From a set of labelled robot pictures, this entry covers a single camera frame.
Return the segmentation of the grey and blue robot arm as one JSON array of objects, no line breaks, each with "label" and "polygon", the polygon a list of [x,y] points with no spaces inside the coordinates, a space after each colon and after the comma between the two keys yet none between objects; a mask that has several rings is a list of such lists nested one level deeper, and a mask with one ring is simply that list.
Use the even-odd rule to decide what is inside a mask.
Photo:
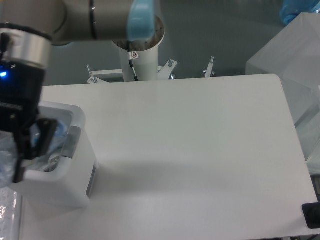
[{"label": "grey and blue robot arm", "polygon": [[24,178],[47,153],[58,122],[39,111],[51,48],[98,40],[144,41],[156,32],[152,0],[5,0],[0,14],[0,185]]}]

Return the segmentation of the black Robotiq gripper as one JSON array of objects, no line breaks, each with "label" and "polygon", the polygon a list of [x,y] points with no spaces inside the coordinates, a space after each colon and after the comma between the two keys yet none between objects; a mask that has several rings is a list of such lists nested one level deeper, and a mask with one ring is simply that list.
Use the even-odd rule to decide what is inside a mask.
[{"label": "black Robotiq gripper", "polygon": [[[16,61],[0,62],[0,130],[13,133],[17,148],[17,162],[13,183],[23,181],[25,160],[44,156],[54,137],[58,121],[37,119],[38,104],[46,71]],[[34,122],[40,130],[35,146],[31,143],[31,127]]]}]

